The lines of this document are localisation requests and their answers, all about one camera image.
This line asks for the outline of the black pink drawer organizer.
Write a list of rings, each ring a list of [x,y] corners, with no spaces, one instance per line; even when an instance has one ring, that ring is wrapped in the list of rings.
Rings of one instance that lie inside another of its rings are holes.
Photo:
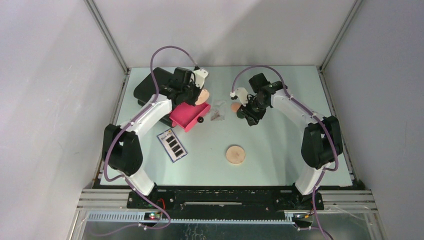
[[[161,67],[156,67],[153,70],[159,93],[170,97],[170,89],[169,89],[169,79],[175,79],[175,71],[169,71]],[[133,91],[133,96],[137,99],[137,103],[139,106],[143,107],[152,96],[156,93],[156,87],[152,78],[152,74],[150,73],[146,76],[135,88]]]

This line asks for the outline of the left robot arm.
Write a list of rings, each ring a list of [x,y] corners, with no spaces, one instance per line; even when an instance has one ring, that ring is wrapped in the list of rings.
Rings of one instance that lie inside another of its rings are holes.
[[[158,84],[155,71],[150,76],[155,92],[140,112],[121,125],[109,124],[104,129],[102,160],[103,176],[107,182],[123,178],[139,193],[138,201],[145,208],[153,208],[158,194],[153,191],[155,182],[142,167],[141,139],[163,117],[177,106],[186,103],[195,106],[209,72],[196,66],[194,70],[177,67],[165,84]]]

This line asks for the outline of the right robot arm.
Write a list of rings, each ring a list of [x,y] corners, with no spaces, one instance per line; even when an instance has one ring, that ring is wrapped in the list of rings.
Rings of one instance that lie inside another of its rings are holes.
[[[310,194],[319,188],[324,171],[334,172],[339,167],[338,157],[343,153],[339,120],[324,116],[309,109],[289,93],[283,79],[269,82],[263,73],[248,81],[253,94],[244,87],[232,87],[230,97],[239,100],[241,106],[236,114],[255,126],[264,117],[267,109],[282,112],[296,124],[302,134],[300,152],[305,162],[299,178],[294,183],[297,191],[291,194],[291,204],[304,209],[311,202]]]

